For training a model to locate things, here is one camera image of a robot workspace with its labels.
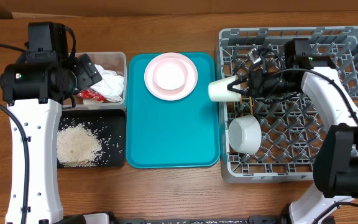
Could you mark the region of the red snack wrapper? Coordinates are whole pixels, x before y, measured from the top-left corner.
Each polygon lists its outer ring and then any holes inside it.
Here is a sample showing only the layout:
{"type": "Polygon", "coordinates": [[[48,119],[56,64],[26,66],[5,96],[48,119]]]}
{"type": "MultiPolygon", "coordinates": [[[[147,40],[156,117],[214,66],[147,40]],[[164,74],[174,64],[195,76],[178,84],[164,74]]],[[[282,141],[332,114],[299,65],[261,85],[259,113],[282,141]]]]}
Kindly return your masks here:
{"type": "Polygon", "coordinates": [[[81,99],[85,100],[96,100],[98,102],[102,101],[104,102],[106,99],[103,95],[100,93],[93,91],[93,90],[83,90],[77,94],[77,96],[81,99]]]}

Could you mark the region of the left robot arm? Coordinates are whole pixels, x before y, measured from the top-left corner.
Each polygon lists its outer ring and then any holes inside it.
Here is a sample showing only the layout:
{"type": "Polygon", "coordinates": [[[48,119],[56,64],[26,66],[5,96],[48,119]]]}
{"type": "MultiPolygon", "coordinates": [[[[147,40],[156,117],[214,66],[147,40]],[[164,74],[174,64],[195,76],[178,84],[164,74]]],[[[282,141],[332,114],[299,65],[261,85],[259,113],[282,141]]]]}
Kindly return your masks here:
{"type": "Polygon", "coordinates": [[[11,199],[6,223],[63,220],[57,181],[57,133],[63,102],[101,81],[87,54],[32,52],[0,77],[12,133],[11,199]]]}

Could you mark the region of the white cup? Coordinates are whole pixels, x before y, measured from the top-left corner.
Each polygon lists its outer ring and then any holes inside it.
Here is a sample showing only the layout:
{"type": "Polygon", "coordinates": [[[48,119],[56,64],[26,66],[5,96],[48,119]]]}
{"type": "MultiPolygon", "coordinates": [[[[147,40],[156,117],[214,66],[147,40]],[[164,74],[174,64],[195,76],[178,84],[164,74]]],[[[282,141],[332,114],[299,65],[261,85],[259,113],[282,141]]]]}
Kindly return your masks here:
{"type": "Polygon", "coordinates": [[[228,84],[237,80],[237,76],[231,76],[216,80],[208,85],[209,99],[213,102],[240,101],[241,94],[227,89],[228,84]]]}

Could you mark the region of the grey bowl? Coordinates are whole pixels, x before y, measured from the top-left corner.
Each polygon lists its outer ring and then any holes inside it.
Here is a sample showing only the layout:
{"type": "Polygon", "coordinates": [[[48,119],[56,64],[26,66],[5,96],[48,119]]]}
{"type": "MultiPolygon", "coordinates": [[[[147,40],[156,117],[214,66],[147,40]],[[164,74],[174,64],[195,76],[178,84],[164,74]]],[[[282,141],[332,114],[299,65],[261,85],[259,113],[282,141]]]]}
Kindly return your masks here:
{"type": "Polygon", "coordinates": [[[235,118],[228,129],[229,144],[238,153],[255,154],[261,145],[262,131],[252,115],[235,118]]]}

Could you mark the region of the white rice pile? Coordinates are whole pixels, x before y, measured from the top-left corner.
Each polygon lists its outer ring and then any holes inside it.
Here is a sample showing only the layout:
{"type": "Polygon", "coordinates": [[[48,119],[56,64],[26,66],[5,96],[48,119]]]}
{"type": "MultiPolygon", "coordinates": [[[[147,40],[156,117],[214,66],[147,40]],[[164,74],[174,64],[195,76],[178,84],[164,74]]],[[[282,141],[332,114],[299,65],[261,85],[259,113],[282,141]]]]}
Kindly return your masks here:
{"type": "Polygon", "coordinates": [[[122,134],[107,126],[91,129],[85,123],[64,125],[58,131],[57,159],[66,167],[107,167],[124,163],[122,134]]]}

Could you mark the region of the white napkin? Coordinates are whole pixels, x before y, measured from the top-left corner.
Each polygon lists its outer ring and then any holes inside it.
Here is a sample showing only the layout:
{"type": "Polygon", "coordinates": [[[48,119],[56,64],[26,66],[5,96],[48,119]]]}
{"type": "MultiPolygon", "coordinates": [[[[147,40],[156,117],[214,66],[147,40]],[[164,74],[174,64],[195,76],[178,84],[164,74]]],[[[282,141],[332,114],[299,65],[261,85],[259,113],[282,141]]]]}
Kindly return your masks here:
{"type": "Polygon", "coordinates": [[[122,101],[124,90],[124,77],[118,75],[115,71],[106,70],[102,66],[95,64],[95,67],[102,77],[91,89],[101,94],[105,99],[111,102],[122,101]]]}

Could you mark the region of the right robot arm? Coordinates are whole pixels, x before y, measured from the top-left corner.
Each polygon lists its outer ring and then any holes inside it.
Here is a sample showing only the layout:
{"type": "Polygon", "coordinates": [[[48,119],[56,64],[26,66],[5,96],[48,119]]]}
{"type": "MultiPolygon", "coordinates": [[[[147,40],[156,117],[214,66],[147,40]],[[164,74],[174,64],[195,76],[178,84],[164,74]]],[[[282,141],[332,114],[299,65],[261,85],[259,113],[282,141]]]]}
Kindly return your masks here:
{"type": "Polygon", "coordinates": [[[311,51],[307,38],[284,45],[280,70],[266,72],[251,67],[224,90],[236,97],[267,97],[304,93],[314,104],[327,130],[313,162],[313,183],[276,223],[334,223],[330,214],[358,198],[358,108],[346,93],[334,62],[311,51]]]}

